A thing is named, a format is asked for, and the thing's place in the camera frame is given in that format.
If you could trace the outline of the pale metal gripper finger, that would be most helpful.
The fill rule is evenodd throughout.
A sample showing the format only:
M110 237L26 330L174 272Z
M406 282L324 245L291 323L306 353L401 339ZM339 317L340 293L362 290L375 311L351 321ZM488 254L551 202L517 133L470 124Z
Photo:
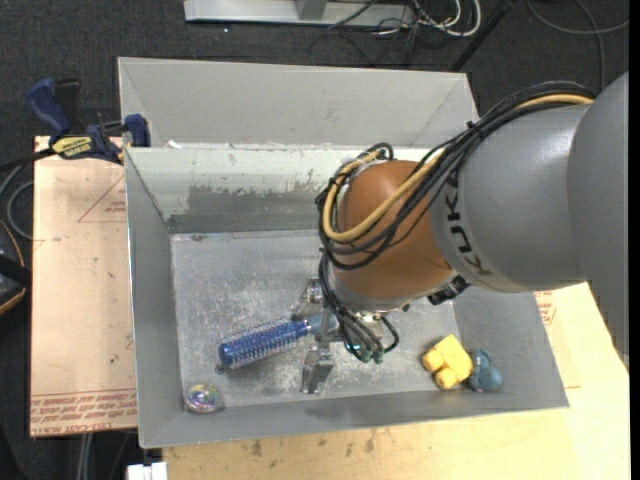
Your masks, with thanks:
M292 319L309 319L319 314L324 305L324 292L318 277L310 277L298 301L291 308Z
M311 348L304 359L302 384L304 394L318 394L334 366L329 348Z

